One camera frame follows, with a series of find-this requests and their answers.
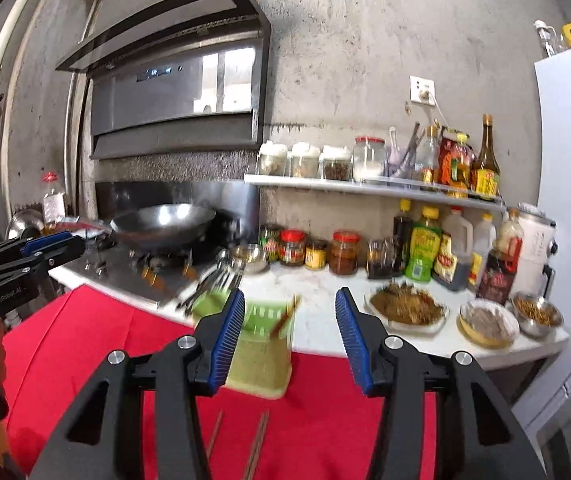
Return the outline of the steel pot lid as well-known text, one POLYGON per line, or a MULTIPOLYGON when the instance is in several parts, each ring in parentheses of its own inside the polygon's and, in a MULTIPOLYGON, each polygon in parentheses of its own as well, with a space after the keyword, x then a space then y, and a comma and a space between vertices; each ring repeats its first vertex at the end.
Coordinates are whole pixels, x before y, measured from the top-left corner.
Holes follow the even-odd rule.
POLYGON ((31 208, 22 209, 11 217, 6 229, 6 239, 30 240, 40 237, 44 226, 44 217, 41 212, 31 208))

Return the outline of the white wall socket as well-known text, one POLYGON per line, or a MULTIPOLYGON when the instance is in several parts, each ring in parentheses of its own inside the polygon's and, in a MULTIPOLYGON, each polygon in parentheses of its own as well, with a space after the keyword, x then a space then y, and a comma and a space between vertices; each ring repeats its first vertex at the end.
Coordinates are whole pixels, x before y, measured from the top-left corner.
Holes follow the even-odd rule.
POLYGON ((415 104, 436 106, 435 82, 419 76, 409 77, 410 101, 415 104))

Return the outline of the tall brown sauce bottle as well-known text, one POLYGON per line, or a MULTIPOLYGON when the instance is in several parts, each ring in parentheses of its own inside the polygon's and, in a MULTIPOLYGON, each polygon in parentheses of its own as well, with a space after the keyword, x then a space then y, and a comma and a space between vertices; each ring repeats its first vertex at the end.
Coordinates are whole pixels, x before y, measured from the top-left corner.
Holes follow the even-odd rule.
POLYGON ((500 168, 494 151, 493 116, 483 115, 483 136, 479 155, 471 168, 471 190, 483 200, 492 200, 499 191, 500 168))

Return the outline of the red lid sauce jar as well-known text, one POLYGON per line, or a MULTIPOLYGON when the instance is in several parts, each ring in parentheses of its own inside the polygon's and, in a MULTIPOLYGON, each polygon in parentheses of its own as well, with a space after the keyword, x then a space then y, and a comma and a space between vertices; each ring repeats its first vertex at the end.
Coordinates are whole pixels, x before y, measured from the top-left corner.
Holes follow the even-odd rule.
POLYGON ((302 266, 305 262, 306 234, 286 229, 280 233, 279 260, 285 266, 302 266))

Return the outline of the black gas stove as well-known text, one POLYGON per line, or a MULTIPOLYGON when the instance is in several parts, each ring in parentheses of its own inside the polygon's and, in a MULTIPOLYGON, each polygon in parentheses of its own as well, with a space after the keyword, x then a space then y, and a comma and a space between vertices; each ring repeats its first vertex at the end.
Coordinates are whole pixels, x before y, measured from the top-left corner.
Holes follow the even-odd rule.
POLYGON ((84 255, 65 269, 110 292, 162 306, 190 296, 223 258, 223 248, 205 243, 150 252, 124 244, 100 250, 88 243, 84 255))

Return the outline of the white rice cooker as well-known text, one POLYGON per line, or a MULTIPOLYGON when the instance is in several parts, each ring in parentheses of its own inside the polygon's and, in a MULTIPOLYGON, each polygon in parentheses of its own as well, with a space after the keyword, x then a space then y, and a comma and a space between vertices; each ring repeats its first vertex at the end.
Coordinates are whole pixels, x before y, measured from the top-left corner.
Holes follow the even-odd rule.
POLYGON ((531 204, 519 203, 517 211, 524 236, 511 295, 525 292, 548 298, 555 281, 550 259, 558 251, 557 222, 531 204))

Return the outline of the small steel bowl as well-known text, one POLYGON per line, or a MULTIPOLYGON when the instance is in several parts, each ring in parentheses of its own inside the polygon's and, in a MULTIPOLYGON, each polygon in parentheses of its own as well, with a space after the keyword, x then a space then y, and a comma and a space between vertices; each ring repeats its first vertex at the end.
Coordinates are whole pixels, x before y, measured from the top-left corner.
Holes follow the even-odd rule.
POLYGON ((545 297, 518 292, 510 299, 510 307, 528 337, 543 339, 563 326, 563 315, 545 297))

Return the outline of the plate of food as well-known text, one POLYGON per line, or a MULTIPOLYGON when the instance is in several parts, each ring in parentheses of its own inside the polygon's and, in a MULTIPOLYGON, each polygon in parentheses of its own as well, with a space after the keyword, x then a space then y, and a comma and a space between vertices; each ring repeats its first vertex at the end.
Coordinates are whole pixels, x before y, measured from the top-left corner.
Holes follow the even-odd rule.
POLYGON ((432 336, 442 330, 449 309, 424 288, 389 282, 365 298, 365 308, 377 315, 390 333, 432 336))

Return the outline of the red tablecloth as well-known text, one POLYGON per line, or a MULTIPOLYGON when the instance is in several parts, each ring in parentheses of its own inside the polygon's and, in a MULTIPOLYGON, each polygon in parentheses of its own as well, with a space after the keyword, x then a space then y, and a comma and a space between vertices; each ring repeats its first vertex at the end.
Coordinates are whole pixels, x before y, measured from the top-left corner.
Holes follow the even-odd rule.
POLYGON ((295 359, 275 403, 232 391, 246 298, 188 328, 82 286, 11 332, 10 444, 33 479, 432 479, 430 359, 334 299, 342 359, 295 359))

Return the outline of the brown chopstick gold tip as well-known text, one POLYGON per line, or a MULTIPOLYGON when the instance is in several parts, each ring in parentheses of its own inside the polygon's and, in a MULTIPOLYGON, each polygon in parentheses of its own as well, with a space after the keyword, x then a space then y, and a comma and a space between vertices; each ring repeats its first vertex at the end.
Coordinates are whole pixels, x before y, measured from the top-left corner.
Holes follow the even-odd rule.
POLYGON ((265 434, 267 431, 267 426, 269 422, 269 411, 261 414, 260 421, 258 422, 258 429, 256 429, 256 434, 254 436, 250 455, 246 461, 246 468, 244 468, 242 480, 253 480, 256 467, 258 466, 258 461, 260 460, 261 450, 263 447, 263 442, 265 439, 265 434))
POLYGON ((287 322, 289 322, 290 318, 292 318, 292 315, 296 311, 297 307, 299 307, 300 302, 301 302, 301 296, 295 295, 290 304, 288 304, 287 307, 285 308, 284 314, 281 316, 281 318, 279 318, 279 321, 275 324, 274 327, 272 327, 272 331, 270 332, 270 337, 277 338, 279 336, 281 330, 284 328, 284 325, 286 325, 287 322))
POLYGON ((224 415, 225 415, 224 411, 221 410, 218 412, 217 417, 215 419, 215 424, 214 424, 214 427, 212 429, 212 434, 210 435, 210 440, 208 440, 208 445, 206 445, 206 448, 205 448, 206 457, 208 459, 210 459, 210 457, 212 456, 214 446, 216 443, 216 439, 217 439, 218 433, 220 432, 220 426, 222 426, 224 415))

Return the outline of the steel wok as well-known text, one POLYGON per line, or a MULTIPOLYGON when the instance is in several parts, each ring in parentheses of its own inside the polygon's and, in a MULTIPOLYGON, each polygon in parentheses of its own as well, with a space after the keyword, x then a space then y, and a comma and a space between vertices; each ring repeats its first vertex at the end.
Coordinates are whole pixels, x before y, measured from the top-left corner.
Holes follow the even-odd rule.
POLYGON ((194 204, 150 206, 129 211, 109 223, 82 217, 64 217, 54 224, 58 230, 97 231, 113 235, 121 244, 153 252, 176 249, 202 237, 215 220, 216 212, 194 204))

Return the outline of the grey range hood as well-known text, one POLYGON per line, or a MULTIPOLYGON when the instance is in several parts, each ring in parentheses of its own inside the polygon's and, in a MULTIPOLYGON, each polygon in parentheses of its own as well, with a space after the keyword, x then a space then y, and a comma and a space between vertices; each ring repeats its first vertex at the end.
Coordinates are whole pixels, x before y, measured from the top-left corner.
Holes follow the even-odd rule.
POLYGON ((271 31, 258 0, 151 0, 80 42, 92 159, 257 150, 271 31))

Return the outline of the white wall shelf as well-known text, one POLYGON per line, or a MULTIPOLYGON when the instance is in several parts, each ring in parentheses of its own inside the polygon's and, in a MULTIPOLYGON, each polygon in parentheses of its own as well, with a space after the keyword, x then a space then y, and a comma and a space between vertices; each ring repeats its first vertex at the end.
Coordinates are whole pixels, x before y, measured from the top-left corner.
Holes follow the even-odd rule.
POLYGON ((269 186, 269 188, 296 188, 300 191, 323 191, 407 198, 407 200, 414 200, 415 202, 460 206, 462 208, 500 212, 501 214, 507 210, 506 203, 501 198, 480 200, 476 198, 472 192, 469 192, 465 197, 449 196, 448 192, 450 188, 447 188, 447 186, 437 184, 422 185, 420 182, 404 179, 380 179, 379 181, 363 183, 246 174, 244 176, 244 182, 257 186, 269 186))

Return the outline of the green label bottle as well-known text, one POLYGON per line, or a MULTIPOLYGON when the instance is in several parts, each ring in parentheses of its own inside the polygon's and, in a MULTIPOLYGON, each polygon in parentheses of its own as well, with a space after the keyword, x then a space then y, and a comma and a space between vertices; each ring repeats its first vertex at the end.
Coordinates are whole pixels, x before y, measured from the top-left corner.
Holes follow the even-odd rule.
POLYGON ((418 283, 431 281, 432 269, 441 240, 439 210, 433 206, 423 206, 421 217, 413 224, 411 232, 406 278, 418 283))

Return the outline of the oil bottle red cap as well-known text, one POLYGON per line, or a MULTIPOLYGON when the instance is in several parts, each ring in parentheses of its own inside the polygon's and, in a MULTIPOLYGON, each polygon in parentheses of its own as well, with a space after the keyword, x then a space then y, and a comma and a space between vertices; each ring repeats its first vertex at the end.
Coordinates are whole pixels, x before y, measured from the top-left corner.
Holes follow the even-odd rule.
POLYGON ((53 231, 66 216, 66 194, 64 185, 54 171, 43 175, 45 193, 42 200, 44 228, 53 231))

